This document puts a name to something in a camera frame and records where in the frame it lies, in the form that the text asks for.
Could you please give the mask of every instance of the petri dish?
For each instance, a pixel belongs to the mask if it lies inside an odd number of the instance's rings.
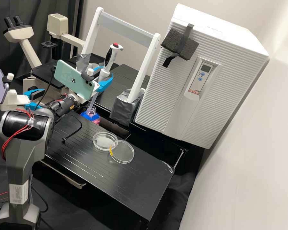
[[[127,141],[116,141],[110,146],[111,157],[121,164],[127,164],[134,157],[134,149]]]
[[[117,137],[115,134],[107,131],[97,132],[93,136],[93,143],[96,148],[102,151],[109,151],[110,146],[113,145],[117,141]]]

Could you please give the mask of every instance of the green smartphone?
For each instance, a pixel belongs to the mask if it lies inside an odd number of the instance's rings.
[[[87,82],[79,71],[62,60],[57,62],[54,78],[86,100],[90,100],[92,93],[99,88],[97,82]]]

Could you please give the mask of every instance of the yellow tape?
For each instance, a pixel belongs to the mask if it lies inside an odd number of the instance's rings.
[[[110,146],[110,155],[113,157],[112,146]]]

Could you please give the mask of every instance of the lcd display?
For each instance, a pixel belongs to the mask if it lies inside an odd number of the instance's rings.
[[[210,69],[211,67],[207,65],[202,65],[202,68],[201,68],[202,71],[207,72],[207,73],[210,71]]]

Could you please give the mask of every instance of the red brand label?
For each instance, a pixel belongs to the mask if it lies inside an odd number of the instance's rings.
[[[189,89],[188,91],[189,91],[190,93],[194,93],[194,94],[197,94],[197,95],[199,94],[199,92],[196,91],[196,90]]]

